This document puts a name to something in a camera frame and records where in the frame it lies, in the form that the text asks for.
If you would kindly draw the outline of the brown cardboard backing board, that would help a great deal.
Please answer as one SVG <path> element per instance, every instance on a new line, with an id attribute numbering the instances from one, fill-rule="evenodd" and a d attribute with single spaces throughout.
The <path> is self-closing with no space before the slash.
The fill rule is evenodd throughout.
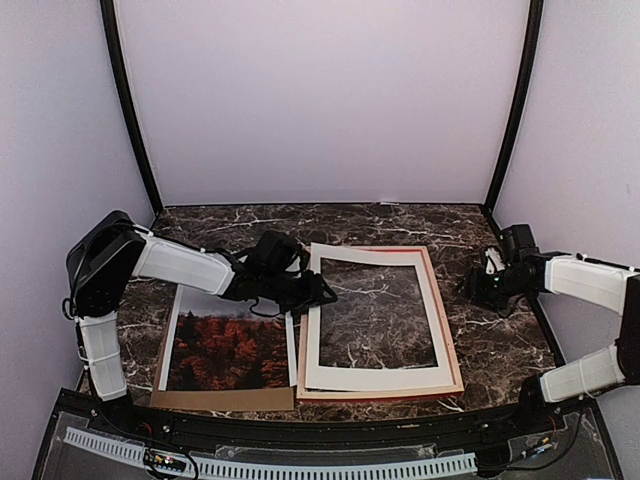
<path id="1" fill-rule="evenodd" d="M 212 392 L 161 391 L 159 389 L 159 373 L 164 344 L 168 333 L 167 324 L 165 338 L 159 356 L 155 384 L 151 394 L 151 405 L 156 408 L 192 411 L 272 412 L 292 410 L 294 408 L 294 393 L 297 383 L 296 345 L 293 320 L 289 314 L 284 315 L 289 328 L 292 330 L 292 359 L 290 361 L 292 385 L 290 387 Z"/>

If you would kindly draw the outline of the autumn forest photo print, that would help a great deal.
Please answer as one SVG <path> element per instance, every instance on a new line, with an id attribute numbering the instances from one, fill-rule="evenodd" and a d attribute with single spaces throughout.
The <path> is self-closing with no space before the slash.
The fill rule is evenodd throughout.
<path id="1" fill-rule="evenodd" d="M 212 392 L 292 385 L 292 330 L 271 300 L 231 301 L 177 288 L 159 389 Z"/>

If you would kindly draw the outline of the clear acrylic sheet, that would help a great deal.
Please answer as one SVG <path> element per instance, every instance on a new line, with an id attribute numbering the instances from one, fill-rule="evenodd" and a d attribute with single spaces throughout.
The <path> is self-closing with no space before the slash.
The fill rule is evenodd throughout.
<path id="1" fill-rule="evenodd" d="M 321 366 L 405 370 L 438 365 L 413 265 L 323 259 L 321 273 L 338 296 L 321 308 Z"/>

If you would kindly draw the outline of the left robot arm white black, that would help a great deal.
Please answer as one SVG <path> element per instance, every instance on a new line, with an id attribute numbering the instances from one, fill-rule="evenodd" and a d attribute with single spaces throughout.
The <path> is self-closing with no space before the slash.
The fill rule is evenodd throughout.
<path id="1" fill-rule="evenodd" d="M 117 312 L 133 278 L 161 280 L 230 301 L 275 302 L 282 314 L 301 314 L 337 301 L 309 253 L 293 238 L 269 230 L 238 253 L 196 248 L 156 235 L 120 210 L 110 212 L 68 253 L 69 295 L 65 317 L 75 324 L 79 357 L 98 400 L 103 421 L 120 436 L 141 427 L 128 393 Z"/>

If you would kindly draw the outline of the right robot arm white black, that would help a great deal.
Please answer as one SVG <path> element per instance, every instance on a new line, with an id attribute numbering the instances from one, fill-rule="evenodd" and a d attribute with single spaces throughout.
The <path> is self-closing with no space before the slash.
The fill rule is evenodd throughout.
<path id="1" fill-rule="evenodd" d="M 507 316 L 522 298 L 541 299 L 552 315 L 566 364 L 527 378 L 510 424 L 534 432 L 549 406 L 639 383 L 639 270 L 562 251 L 544 252 L 527 224 L 514 224 L 482 249 L 461 294 Z"/>

